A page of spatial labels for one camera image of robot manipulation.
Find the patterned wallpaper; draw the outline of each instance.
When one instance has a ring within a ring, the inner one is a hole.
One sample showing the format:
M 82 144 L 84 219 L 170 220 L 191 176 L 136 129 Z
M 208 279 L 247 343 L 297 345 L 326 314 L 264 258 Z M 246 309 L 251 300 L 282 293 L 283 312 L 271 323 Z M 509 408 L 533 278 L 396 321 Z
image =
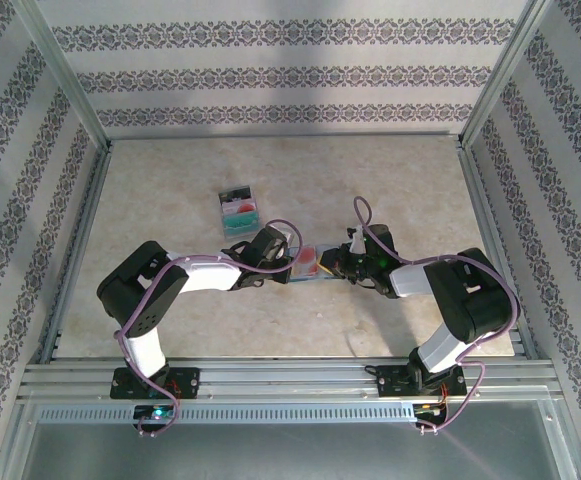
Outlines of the patterned wallpaper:
M 550 8 L 472 152 L 581 439 L 581 0 Z
M 12 5 L 0 0 L 0 442 L 95 153 Z
M 112 138 L 459 133 L 525 0 L 52 0 Z

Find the pink cable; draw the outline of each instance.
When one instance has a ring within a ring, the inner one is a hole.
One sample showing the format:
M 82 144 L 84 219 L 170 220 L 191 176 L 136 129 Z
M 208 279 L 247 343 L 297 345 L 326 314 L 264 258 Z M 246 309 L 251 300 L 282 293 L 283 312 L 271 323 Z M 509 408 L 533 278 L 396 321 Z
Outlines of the pink cable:
M 368 210 L 367 220 L 364 220 L 363 216 L 361 215 L 361 211 L 359 210 L 359 205 L 358 205 L 359 202 L 363 203 Z M 470 401 L 470 399 L 477 392 L 477 389 L 479 388 L 479 386 L 481 385 L 481 382 L 483 381 L 483 378 L 485 377 L 486 366 L 483 362 L 481 362 L 479 360 L 471 360 L 469 362 L 464 362 L 463 359 L 466 356 L 468 356 L 470 353 L 472 353 L 476 348 L 479 348 L 482 344 L 489 342 L 491 340 L 494 340 L 495 338 L 499 338 L 502 335 L 505 335 L 506 333 L 508 333 L 510 331 L 510 329 L 517 322 L 517 318 L 519 317 L 519 308 L 517 306 L 517 298 L 516 298 L 514 292 L 512 291 L 512 289 L 508 286 L 508 284 L 506 283 L 506 281 L 504 280 L 504 278 L 501 275 L 499 275 L 497 272 L 495 272 L 493 269 L 491 269 L 487 265 L 484 265 L 483 263 L 478 262 L 476 260 L 473 260 L 471 258 L 462 257 L 461 255 L 450 255 L 450 254 L 438 255 L 436 257 L 422 258 L 420 260 L 407 260 L 403 257 L 400 257 L 396 252 L 393 252 L 391 249 L 389 249 L 388 246 L 385 245 L 381 240 L 379 240 L 379 238 L 374 234 L 374 232 L 372 230 L 370 230 L 370 228 L 368 226 L 368 222 L 370 222 L 370 220 L 372 219 L 372 208 L 370 207 L 370 204 L 368 203 L 368 201 L 361 196 L 356 196 L 356 197 L 354 197 L 353 205 L 354 205 L 354 211 L 357 214 L 357 218 L 359 219 L 359 222 L 361 223 L 361 227 L 363 228 L 363 230 L 368 234 L 368 236 L 370 238 L 372 238 L 372 240 L 374 240 L 377 243 L 377 245 L 379 245 L 388 255 L 390 255 L 395 260 L 398 260 L 399 262 L 406 264 L 406 265 L 421 265 L 424 263 L 436 262 L 436 261 L 441 261 L 441 260 L 459 260 L 461 262 L 468 263 L 468 264 L 478 268 L 479 270 L 487 273 L 492 278 L 494 278 L 497 281 L 497 283 L 499 285 L 501 285 L 501 288 L 503 288 L 503 290 L 506 292 L 506 295 L 508 296 L 508 300 L 510 300 L 511 314 L 510 314 L 510 320 L 508 321 L 508 323 L 506 323 L 496 333 L 494 333 L 490 336 L 487 336 L 485 338 L 484 337 L 478 338 L 472 345 L 470 345 L 468 348 L 466 348 L 466 350 L 463 351 L 455 360 L 455 362 L 459 366 L 479 367 L 479 369 L 481 370 L 481 373 L 477 377 L 477 381 L 475 382 L 475 384 L 472 387 L 472 389 L 470 390 L 470 392 L 466 395 L 466 398 L 463 400 L 463 402 L 461 402 L 461 405 L 459 405 L 459 408 L 457 409 L 457 411 L 450 418 L 446 419 L 446 421 L 443 422 L 441 425 L 435 425 L 432 422 L 428 422 L 426 420 L 418 420 L 418 423 L 421 423 L 423 425 L 430 427 L 427 430 L 424 430 L 422 427 L 422 432 L 435 432 L 436 433 L 439 430 L 443 430 L 445 427 L 447 427 L 448 425 L 450 425 L 452 422 L 454 422 L 457 419 L 457 417 L 461 414 L 461 412 L 463 412 L 463 410 L 468 405 L 468 402 Z
M 146 292 L 143 294 L 141 301 L 139 302 L 137 307 L 134 309 L 134 312 L 132 312 L 132 315 L 130 315 L 130 318 L 128 319 L 126 324 L 120 330 L 117 330 L 114 333 L 114 338 L 117 340 L 117 342 L 119 342 L 119 347 L 121 348 L 121 352 L 123 353 L 123 356 L 124 356 L 126 362 L 128 363 L 128 366 L 132 369 L 132 371 L 135 373 L 135 375 L 137 375 L 141 380 L 143 380 L 147 385 L 152 387 L 154 390 L 156 390 L 157 392 L 159 392 L 162 395 L 165 395 L 167 398 L 169 398 L 170 401 L 172 402 L 172 406 L 174 407 L 174 412 L 173 412 L 173 415 L 172 415 L 172 418 L 170 419 L 170 421 L 168 421 L 168 423 L 166 423 L 159 430 L 156 430 L 154 432 L 150 432 L 151 437 L 157 437 L 157 436 L 161 435 L 163 432 L 165 432 L 167 429 L 169 429 L 172 425 L 174 425 L 174 423 L 177 421 L 177 418 L 179 418 L 179 413 L 181 411 L 181 409 L 180 409 L 181 407 L 179 405 L 179 400 L 172 393 L 170 393 L 165 388 L 160 387 L 159 385 L 154 383 L 152 380 L 150 380 L 148 377 L 146 377 L 143 373 L 141 373 L 141 371 L 139 370 L 137 365 L 132 360 L 132 357 L 130 356 L 130 352 L 128 351 L 128 348 L 126 347 L 126 344 L 125 344 L 126 334 L 132 328 L 132 325 L 134 325 L 134 323 L 137 321 L 137 318 L 139 318 L 139 315 L 141 314 L 144 307 L 148 303 L 148 300 L 150 300 L 150 297 L 152 296 L 154 290 L 157 288 L 157 285 L 159 284 L 159 282 L 161 281 L 163 276 L 166 274 L 166 272 L 168 270 L 170 270 L 175 265 L 178 265 L 179 263 L 183 263 L 183 262 L 186 262 L 189 260 L 200 260 L 200 261 L 204 261 L 204 262 L 219 262 L 220 261 L 222 263 L 227 263 L 229 265 L 233 265 L 235 267 L 242 268 L 244 270 L 248 270 L 250 272 L 255 272 L 255 273 L 281 273 L 281 272 L 285 272 L 286 270 L 291 269 L 297 263 L 297 261 L 299 259 L 299 254 L 301 253 L 301 251 L 303 249 L 303 237 L 301 236 L 301 232 L 299 232 L 297 227 L 295 227 L 292 223 L 288 222 L 287 220 L 282 220 L 280 218 L 277 218 L 275 220 L 270 220 L 268 223 L 266 223 L 266 227 L 268 225 L 273 224 L 273 223 L 283 223 L 284 225 L 287 225 L 288 227 L 290 227 L 294 231 L 294 233 L 296 233 L 296 235 L 297 235 L 297 240 L 299 241 L 299 249 L 297 250 L 297 254 L 295 255 L 295 257 L 290 261 L 290 263 L 288 263 L 288 265 L 286 265 L 284 267 L 280 267 L 280 268 L 272 268 L 272 269 L 266 270 L 264 268 L 251 267 L 250 265 L 246 265 L 245 263 L 237 262 L 235 260 L 232 260 L 231 258 L 220 257 L 218 255 L 190 255 L 187 257 L 175 258 L 174 260 L 170 260 L 168 263 L 166 263 L 163 266 L 163 268 L 161 270 L 159 270 L 159 273 L 157 273 L 157 275 L 152 280 L 152 283 L 150 284 L 150 286 L 148 287 Z M 145 435 L 146 432 L 145 432 L 145 430 L 143 430 L 141 428 L 142 424 L 143 424 L 143 418 L 139 419 L 139 424 L 137 425 L 137 429 L 139 430 L 139 435 L 143 436 L 143 435 Z

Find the black mounting bracket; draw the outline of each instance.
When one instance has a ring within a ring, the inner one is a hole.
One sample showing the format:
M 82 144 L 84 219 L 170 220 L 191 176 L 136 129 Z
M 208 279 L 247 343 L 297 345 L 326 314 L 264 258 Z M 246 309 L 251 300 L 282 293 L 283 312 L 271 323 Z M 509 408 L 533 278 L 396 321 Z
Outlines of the black mounting bracket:
M 441 396 L 441 385 L 448 389 L 448 395 L 467 395 L 463 369 L 455 366 L 438 377 L 433 384 L 423 386 L 413 381 L 407 365 L 368 365 L 365 371 L 375 377 L 379 397 L 421 397 Z
M 151 377 L 157 385 L 180 400 L 193 400 L 199 392 L 198 368 L 164 367 Z M 110 398 L 113 400 L 162 400 L 167 397 L 142 382 L 128 367 L 114 371 Z

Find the beige table surface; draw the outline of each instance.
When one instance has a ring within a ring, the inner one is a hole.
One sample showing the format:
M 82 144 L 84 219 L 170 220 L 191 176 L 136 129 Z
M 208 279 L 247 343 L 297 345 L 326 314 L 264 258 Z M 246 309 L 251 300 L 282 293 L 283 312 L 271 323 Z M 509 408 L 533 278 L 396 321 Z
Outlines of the beige table surface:
M 101 280 L 146 240 L 216 253 L 217 192 L 249 184 L 263 220 L 294 222 L 307 243 L 347 241 L 364 195 L 406 258 L 481 247 L 450 137 L 346 136 L 133 140 L 115 144 L 58 357 L 119 356 Z M 344 281 L 267 283 L 178 297 L 159 324 L 168 356 L 406 356 L 441 323 L 434 299 L 389 300 Z M 481 355 L 512 355 L 510 340 Z

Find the purple cable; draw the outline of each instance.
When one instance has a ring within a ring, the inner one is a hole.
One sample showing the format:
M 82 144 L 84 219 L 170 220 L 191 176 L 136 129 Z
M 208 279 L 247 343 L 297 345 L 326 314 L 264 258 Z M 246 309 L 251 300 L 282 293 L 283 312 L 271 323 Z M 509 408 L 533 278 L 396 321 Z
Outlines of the purple cable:
M 119 347 L 121 348 L 121 352 L 123 353 L 123 356 L 124 356 L 126 362 L 130 366 L 132 371 L 135 373 L 135 375 L 137 375 L 141 380 L 143 380 L 147 385 L 152 387 L 154 390 L 161 393 L 162 395 L 165 395 L 167 398 L 170 399 L 170 401 L 172 401 L 172 406 L 174 407 L 174 412 L 173 412 L 172 418 L 170 419 L 170 421 L 168 423 L 166 423 L 159 430 L 154 431 L 154 432 L 150 432 L 151 437 L 157 437 L 158 435 L 161 435 L 168 428 L 170 428 L 172 425 L 174 425 L 174 423 L 177 421 L 177 418 L 179 418 L 179 413 L 181 411 L 180 406 L 179 406 L 179 401 L 168 390 L 160 387 L 159 385 L 154 383 L 152 380 L 150 380 L 148 377 L 146 377 L 143 373 L 141 373 L 141 371 L 139 370 L 137 365 L 132 360 L 132 357 L 130 356 L 130 352 L 128 351 L 128 347 L 126 347 L 126 344 L 125 344 L 126 334 L 132 328 L 132 325 L 134 325 L 134 323 L 137 321 L 137 318 L 139 318 L 139 315 L 141 314 L 144 307 L 148 303 L 148 300 L 150 300 L 152 293 L 157 288 L 157 285 L 159 284 L 159 282 L 161 281 L 163 276 L 166 274 L 166 272 L 168 270 L 170 270 L 172 267 L 174 267 L 175 265 L 177 265 L 179 263 L 183 263 L 183 262 L 186 262 L 189 260 L 200 260 L 200 261 L 208 261 L 208 262 L 219 262 L 220 261 L 222 263 L 227 263 L 229 265 L 233 265 L 235 267 L 242 268 L 244 270 L 249 270 L 249 271 L 255 272 L 255 273 L 281 273 L 281 272 L 285 272 L 286 270 L 291 269 L 297 263 L 297 261 L 299 259 L 299 254 L 301 253 L 301 251 L 303 249 L 303 237 L 301 236 L 301 232 L 299 232 L 297 227 L 295 227 L 292 223 L 290 223 L 287 220 L 282 220 L 280 218 L 277 218 L 275 220 L 270 220 L 268 223 L 266 223 L 266 227 L 268 225 L 273 224 L 273 223 L 283 223 L 284 225 L 287 225 L 288 227 L 290 227 L 294 231 L 294 233 L 297 235 L 297 240 L 299 241 L 299 249 L 297 250 L 297 254 L 295 255 L 294 259 L 292 259 L 288 265 L 286 265 L 284 267 L 280 267 L 280 268 L 272 268 L 272 269 L 266 270 L 264 268 L 251 267 L 250 265 L 246 265 L 245 263 L 237 262 L 235 260 L 232 260 L 231 258 L 220 257 L 218 255 L 189 255 L 187 257 L 175 258 L 174 260 L 170 260 L 168 263 L 166 263 L 163 266 L 163 268 L 161 270 L 159 270 L 159 273 L 157 273 L 157 275 L 152 280 L 152 283 L 150 284 L 150 286 L 146 290 L 146 293 L 143 294 L 141 301 L 137 305 L 137 308 L 134 309 L 134 312 L 132 312 L 132 315 L 130 315 L 130 318 L 128 319 L 126 324 L 121 328 L 121 330 L 117 330 L 114 333 L 114 338 L 117 340 L 117 342 L 119 342 Z M 141 428 L 142 424 L 143 424 L 143 418 L 141 418 L 139 420 L 139 424 L 137 425 L 137 429 L 139 430 L 139 435 L 143 436 L 145 434 L 145 431 Z
M 359 211 L 359 205 L 358 205 L 359 202 L 363 203 L 368 210 L 368 219 L 367 220 L 363 219 L 363 216 L 361 215 L 361 212 Z M 381 240 L 379 240 L 379 238 L 374 234 L 374 232 L 372 230 L 370 230 L 368 223 L 372 219 L 372 208 L 370 207 L 370 204 L 368 203 L 368 201 L 361 196 L 356 196 L 356 197 L 354 197 L 353 205 L 354 205 L 354 211 L 357 214 L 357 218 L 359 219 L 359 222 L 361 223 L 361 227 L 363 228 L 365 233 L 367 233 L 368 236 L 370 238 L 372 238 L 372 240 L 374 240 L 377 243 L 377 245 L 379 245 L 388 255 L 390 255 L 395 260 L 398 260 L 399 262 L 406 264 L 406 265 L 421 265 L 423 263 L 430 263 L 430 262 L 436 262 L 436 261 L 441 261 L 441 260 L 459 260 L 461 262 L 468 263 L 474 267 L 477 267 L 479 270 L 487 273 L 492 278 L 494 278 L 497 281 L 497 283 L 499 285 L 501 285 L 501 288 L 503 288 L 503 290 L 506 292 L 506 295 L 508 296 L 508 300 L 510 300 L 511 315 L 510 315 L 510 320 L 508 321 L 508 323 L 506 323 L 500 330 L 498 330 L 494 334 L 487 336 L 485 338 L 484 337 L 478 338 L 472 345 L 470 345 L 468 348 L 466 348 L 466 350 L 463 351 L 455 360 L 457 362 L 457 365 L 468 366 L 468 367 L 479 367 L 479 369 L 481 370 L 481 373 L 477 377 L 477 381 L 475 382 L 475 384 L 472 387 L 472 389 L 470 390 L 470 392 L 466 395 L 466 398 L 463 400 L 463 402 L 461 402 L 461 405 L 459 405 L 459 408 L 457 409 L 457 411 L 450 418 L 448 418 L 445 422 L 443 422 L 441 425 L 434 425 L 432 422 L 428 422 L 426 420 L 418 420 L 419 423 L 421 423 L 423 425 L 427 425 L 428 427 L 430 427 L 428 430 L 424 430 L 423 427 L 421 427 L 422 432 L 435 432 L 436 433 L 439 430 L 443 430 L 445 427 L 447 427 L 448 425 L 450 425 L 452 422 L 454 422 L 457 419 L 457 417 L 461 414 L 461 412 L 463 412 L 463 410 L 466 408 L 466 405 L 468 405 L 468 402 L 470 401 L 470 399 L 477 392 L 477 388 L 479 388 L 479 386 L 481 385 L 481 382 L 483 381 L 483 377 L 485 376 L 486 366 L 483 362 L 481 362 L 479 360 L 471 360 L 469 362 L 463 362 L 463 359 L 467 355 L 472 353 L 476 348 L 479 348 L 482 344 L 489 342 L 491 340 L 494 340 L 495 338 L 499 338 L 502 335 L 505 335 L 506 333 L 508 333 L 510 331 L 510 329 L 517 322 L 517 318 L 519 317 L 519 308 L 517 307 L 517 298 L 516 298 L 514 292 L 512 291 L 512 289 L 508 286 L 508 284 L 506 283 L 506 281 L 504 280 L 504 278 L 501 275 L 499 275 L 497 272 L 495 272 L 493 269 L 491 269 L 487 265 L 484 265 L 483 263 L 478 262 L 476 260 L 473 260 L 471 258 L 462 257 L 460 255 L 438 255 L 436 257 L 422 258 L 420 260 L 407 260 L 405 258 L 400 257 L 396 252 L 393 252 L 391 249 L 389 249 L 387 247 L 387 245 L 385 245 Z

